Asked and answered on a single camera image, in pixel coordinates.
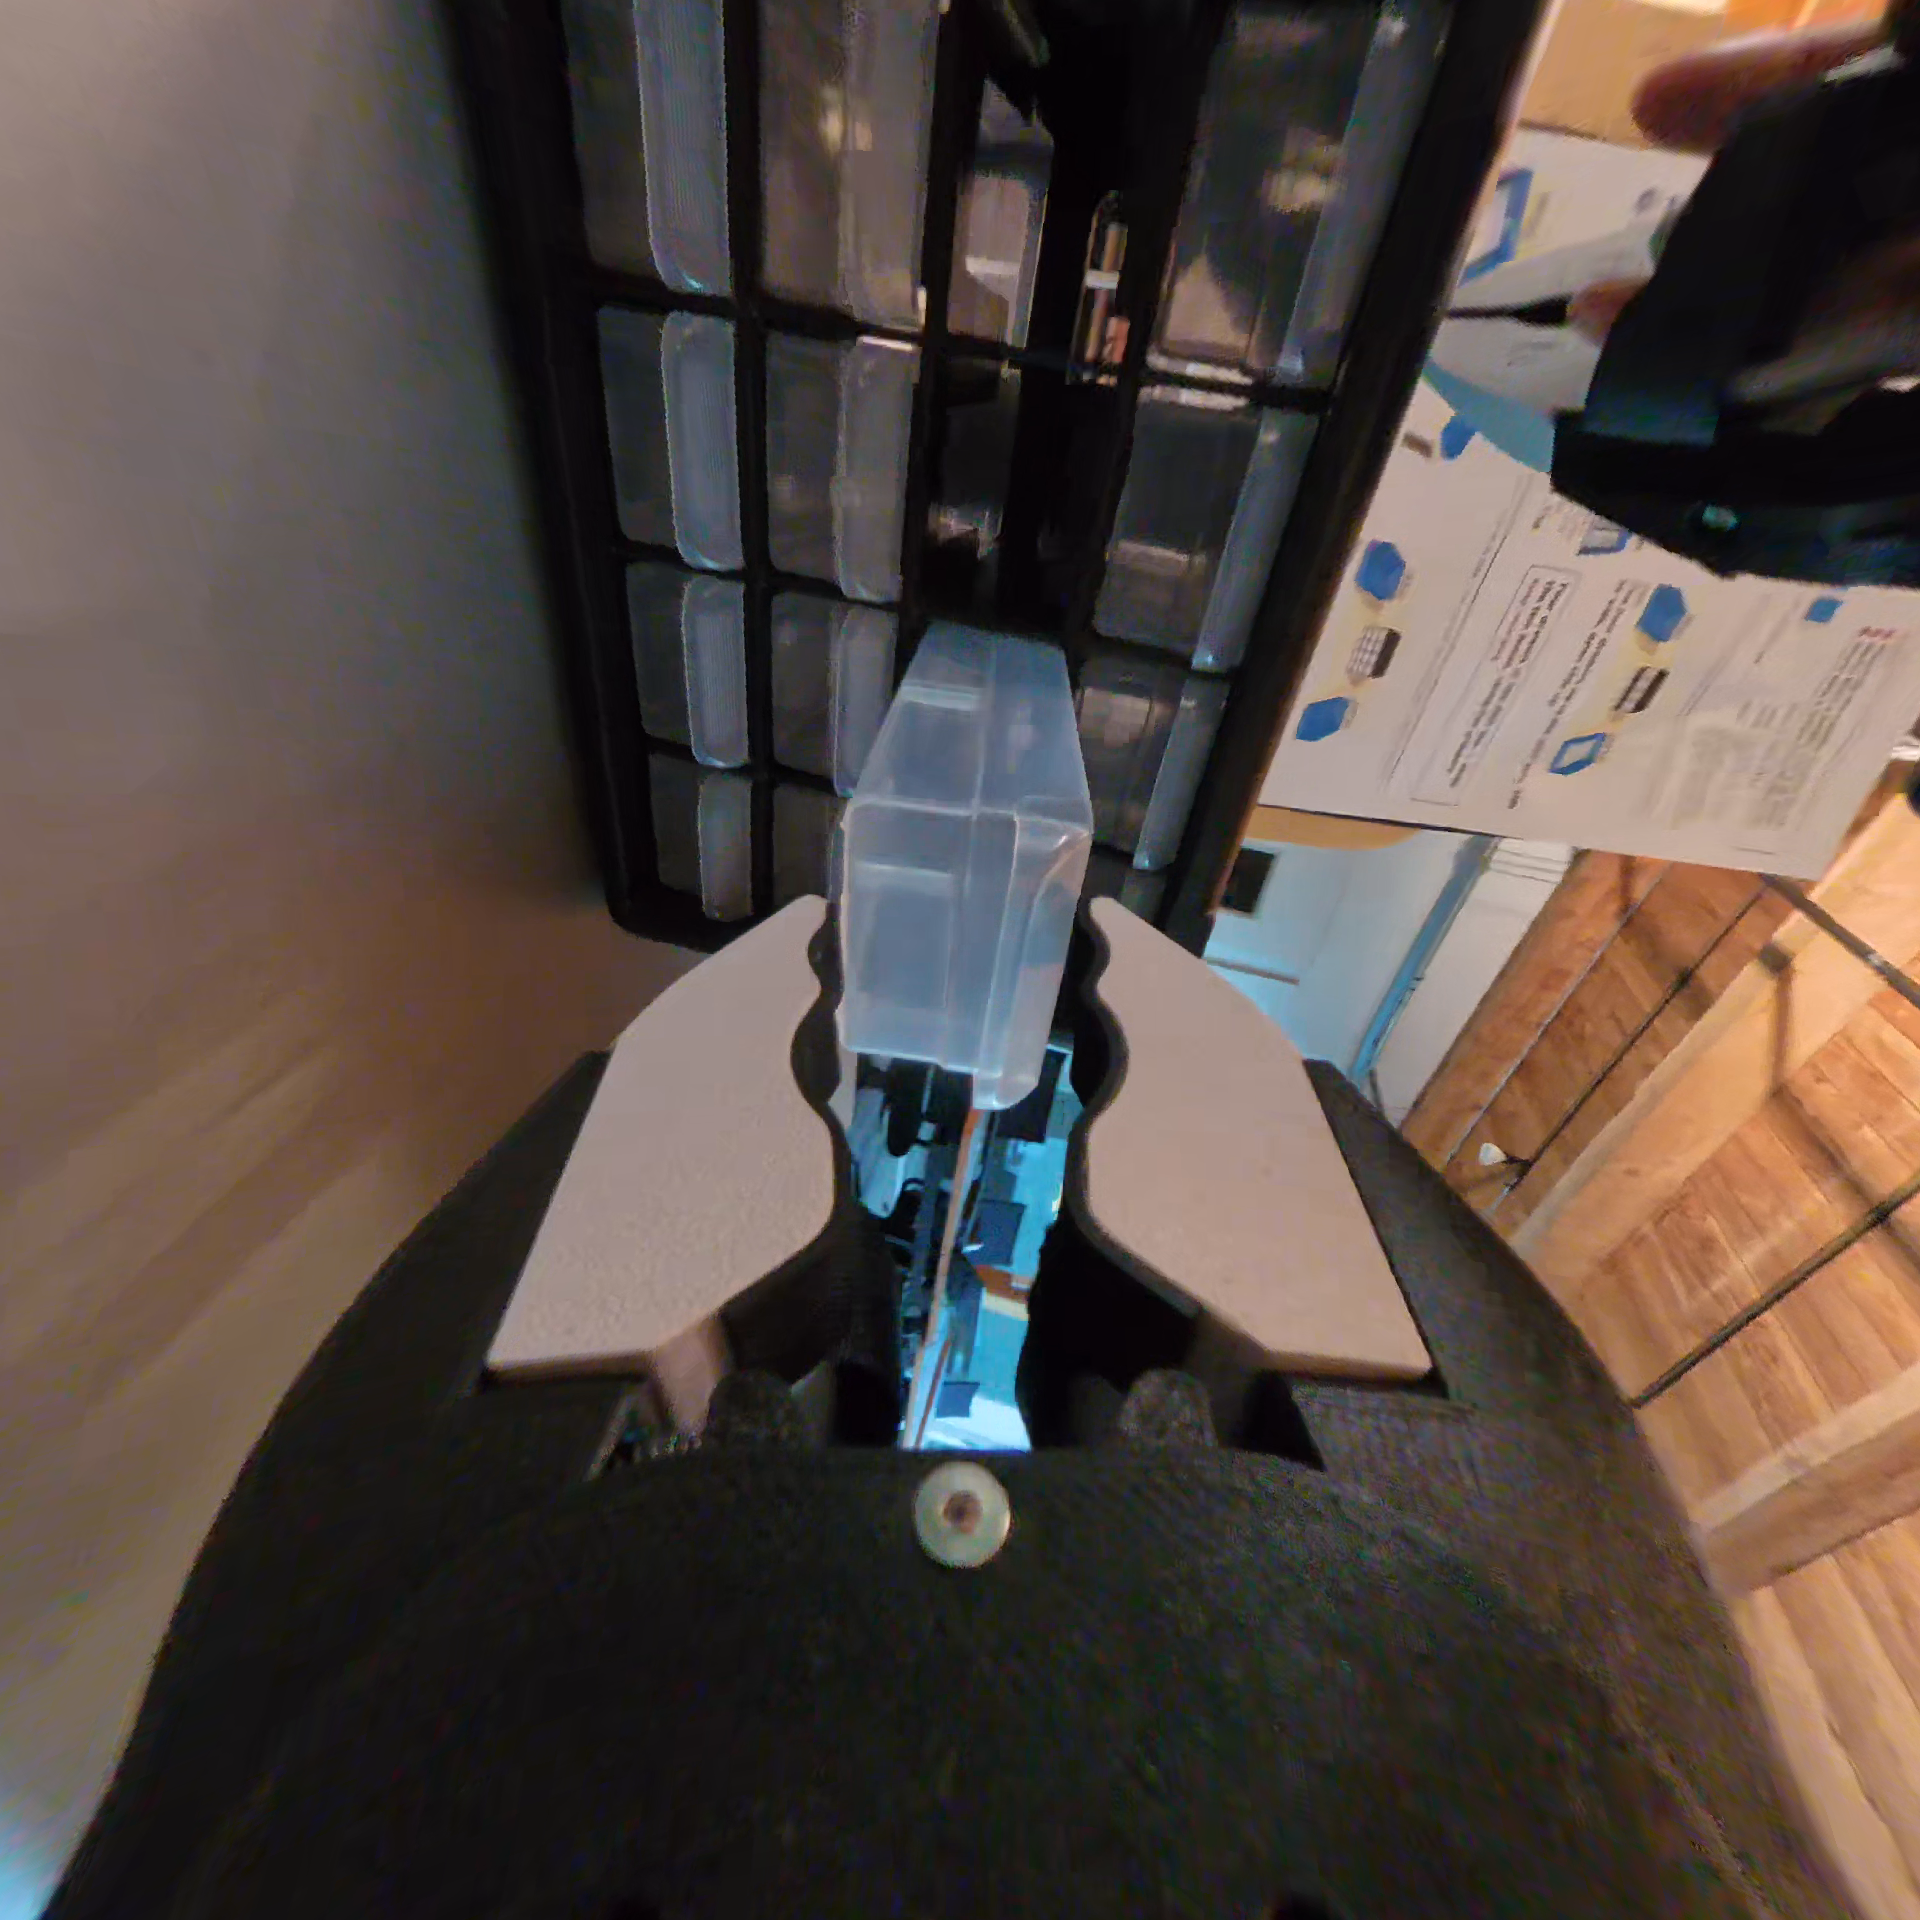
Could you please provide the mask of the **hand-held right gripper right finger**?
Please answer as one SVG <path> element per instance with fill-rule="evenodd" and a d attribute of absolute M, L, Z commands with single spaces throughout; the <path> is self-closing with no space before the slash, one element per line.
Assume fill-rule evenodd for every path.
<path fill-rule="evenodd" d="M 1085 925 L 1109 1047 L 1076 1146 L 1090 1238 L 1281 1370 L 1429 1377 L 1429 1343 L 1287 1033 L 1114 899 L 1093 899 Z"/>

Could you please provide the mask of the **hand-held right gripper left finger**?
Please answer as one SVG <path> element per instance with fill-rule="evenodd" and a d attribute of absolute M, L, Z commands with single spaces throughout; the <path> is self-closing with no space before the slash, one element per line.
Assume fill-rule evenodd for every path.
<path fill-rule="evenodd" d="M 705 1421 L 743 1351 L 723 1312 L 832 1218 L 830 1127 L 791 1064 L 824 924 L 823 897 L 795 899 L 611 1045 L 492 1335 L 492 1375 L 639 1375 L 673 1422 Z"/>

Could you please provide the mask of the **clear plastic drawer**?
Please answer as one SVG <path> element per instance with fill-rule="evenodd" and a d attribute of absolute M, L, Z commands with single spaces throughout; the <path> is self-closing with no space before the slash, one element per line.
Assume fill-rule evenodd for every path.
<path fill-rule="evenodd" d="M 1040 1077 L 1093 847 L 1062 650 L 931 621 L 840 837 L 842 1045 L 1014 1107 Z"/>

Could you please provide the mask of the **person's left hand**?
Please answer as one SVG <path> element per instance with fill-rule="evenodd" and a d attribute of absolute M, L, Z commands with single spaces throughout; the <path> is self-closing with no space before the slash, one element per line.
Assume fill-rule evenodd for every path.
<path fill-rule="evenodd" d="M 1874 51 L 1884 37 L 1881 19 L 1739 35 L 1648 68 L 1635 90 L 1629 117 L 1656 149 L 1712 155 L 1744 109 Z"/>

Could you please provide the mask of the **illustrated instruction poster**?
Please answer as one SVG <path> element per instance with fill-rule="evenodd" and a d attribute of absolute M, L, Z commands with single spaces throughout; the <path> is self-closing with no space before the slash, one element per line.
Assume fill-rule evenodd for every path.
<path fill-rule="evenodd" d="M 1547 478 L 1523 321 L 1651 263 L 1701 159 L 1511 137 L 1258 802 L 1820 877 L 1914 719 L 1914 591 L 1722 578 Z"/>

